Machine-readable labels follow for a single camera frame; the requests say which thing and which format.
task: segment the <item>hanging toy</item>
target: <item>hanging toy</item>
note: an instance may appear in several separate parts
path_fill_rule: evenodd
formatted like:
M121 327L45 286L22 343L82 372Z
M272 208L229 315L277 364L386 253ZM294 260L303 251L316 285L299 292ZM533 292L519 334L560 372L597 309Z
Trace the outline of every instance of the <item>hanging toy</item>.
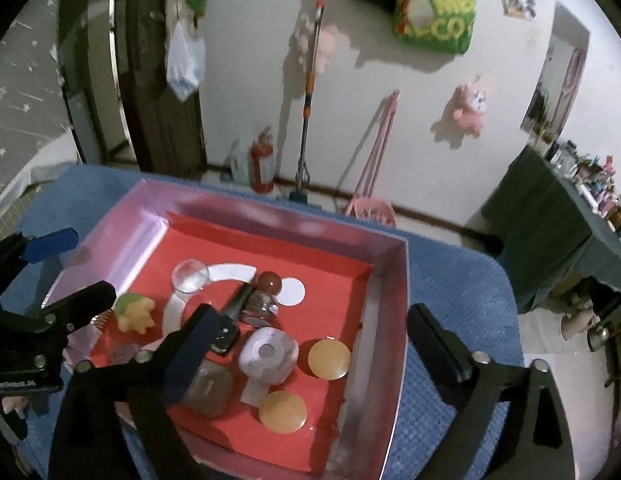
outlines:
M477 139L484 127L484 113L486 112L487 91L479 88L475 83L468 83L460 87L460 104L453 112L453 118L466 135Z
M304 72L308 66L308 46L312 43L311 39L315 34L315 21L311 20L308 14L302 14L297 23L297 28L293 34L297 41L297 49L299 50L298 62ZM321 27L319 35L317 57L315 60L315 71L323 74L335 52L337 46L337 25L326 25Z

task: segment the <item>yellow circle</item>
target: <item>yellow circle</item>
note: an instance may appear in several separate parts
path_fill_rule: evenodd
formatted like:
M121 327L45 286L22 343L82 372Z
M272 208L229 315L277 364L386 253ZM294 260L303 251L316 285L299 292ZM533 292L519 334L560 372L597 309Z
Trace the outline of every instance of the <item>yellow circle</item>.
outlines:
M350 350L336 339L322 339L308 352L308 366L320 379L334 381L348 373Z
M464 20L454 17L449 20L448 25L446 25L446 30L452 37L457 39L464 33L465 27L466 23Z
M446 27L446 20L444 20L443 18L438 18L437 20L434 20L433 23L431 23L431 34L439 41L446 41L449 40L451 38L450 34L448 32L441 33L439 31L439 27Z
M306 422L306 403L295 394L273 392L260 404L259 420L275 433L294 433Z

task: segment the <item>screw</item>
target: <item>screw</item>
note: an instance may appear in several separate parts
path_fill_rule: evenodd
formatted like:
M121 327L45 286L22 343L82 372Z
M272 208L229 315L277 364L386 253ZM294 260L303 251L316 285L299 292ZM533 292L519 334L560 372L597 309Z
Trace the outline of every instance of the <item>screw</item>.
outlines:
M75 365L75 371L79 372L80 374L83 374L89 371L92 367L93 367L92 362L90 362L88 359L84 359L83 361L80 361L79 363Z
M473 360L481 365L487 365L491 362L491 356L481 350L473 352L472 356Z
M34 365L40 370L46 368L46 356L43 354L37 354L34 357Z
M544 359L535 359L533 361L533 366L535 367L536 370L539 370L540 372L544 372L544 373L550 370L549 364Z
M152 359L152 351L151 350L142 350L137 352L135 355L135 362L143 365Z

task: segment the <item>red fire extinguisher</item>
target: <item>red fire extinguisher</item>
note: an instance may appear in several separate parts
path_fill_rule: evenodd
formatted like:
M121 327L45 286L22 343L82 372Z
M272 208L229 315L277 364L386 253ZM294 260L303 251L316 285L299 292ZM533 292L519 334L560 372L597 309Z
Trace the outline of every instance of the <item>red fire extinguisher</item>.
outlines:
M265 128L250 149L253 159L253 184L252 187L258 193L270 193L274 182L274 155L273 137L268 134L270 126Z

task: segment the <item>green bag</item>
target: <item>green bag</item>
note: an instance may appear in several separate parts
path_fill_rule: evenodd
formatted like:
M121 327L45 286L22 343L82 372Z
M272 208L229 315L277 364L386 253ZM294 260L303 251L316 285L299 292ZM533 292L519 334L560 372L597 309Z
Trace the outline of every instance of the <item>green bag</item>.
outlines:
M415 0L398 0L393 30L400 40L420 48L465 54L471 44L475 24L476 0L428 0L433 20L414 27L409 20L410 5Z

